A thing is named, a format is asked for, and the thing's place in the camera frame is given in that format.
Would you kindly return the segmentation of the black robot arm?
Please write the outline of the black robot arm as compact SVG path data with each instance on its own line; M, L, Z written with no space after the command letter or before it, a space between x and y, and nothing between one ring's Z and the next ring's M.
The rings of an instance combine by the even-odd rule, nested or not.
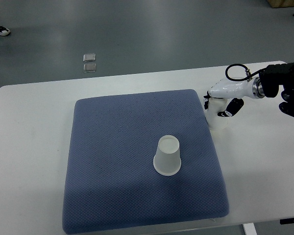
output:
M279 87L283 87L283 102L279 104L279 109L294 117L294 62L269 65L259 73L259 78L265 97L276 97Z

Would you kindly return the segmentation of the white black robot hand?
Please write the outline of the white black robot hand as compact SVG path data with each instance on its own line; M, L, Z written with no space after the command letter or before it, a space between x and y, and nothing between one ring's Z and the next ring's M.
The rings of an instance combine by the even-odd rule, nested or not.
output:
M245 96L254 99L265 97L259 77L244 81L231 81L228 78L220 80L203 97L204 109L208 110L212 98L231 99L224 110L217 111L217 116L232 117L243 107Z

